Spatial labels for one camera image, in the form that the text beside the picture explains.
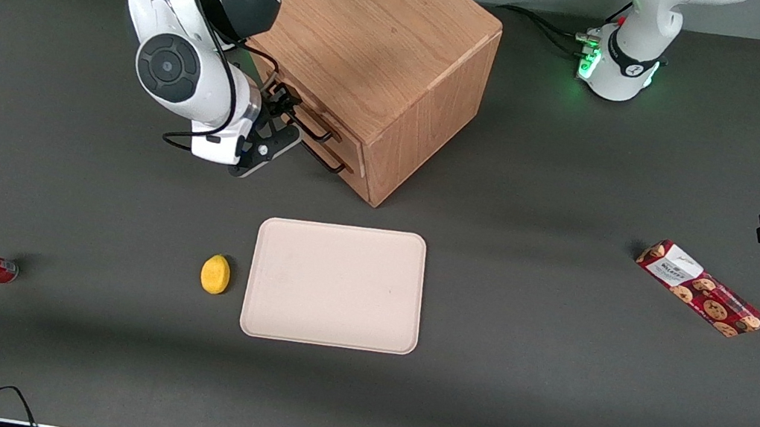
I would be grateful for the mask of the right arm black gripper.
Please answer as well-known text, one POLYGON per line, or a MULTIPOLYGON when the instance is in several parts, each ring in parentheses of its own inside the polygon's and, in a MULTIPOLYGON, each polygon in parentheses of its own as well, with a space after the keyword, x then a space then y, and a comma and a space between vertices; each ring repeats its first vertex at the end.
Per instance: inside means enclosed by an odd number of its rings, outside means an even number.
POLYGON ((300 103, 297 92, 284 82, 269 88, 250 132, 237 140, 239 161, 229 167, 230 176, 249 176, 301 143, 302 133, 294 125, 299 123, 295 109, 300 103))

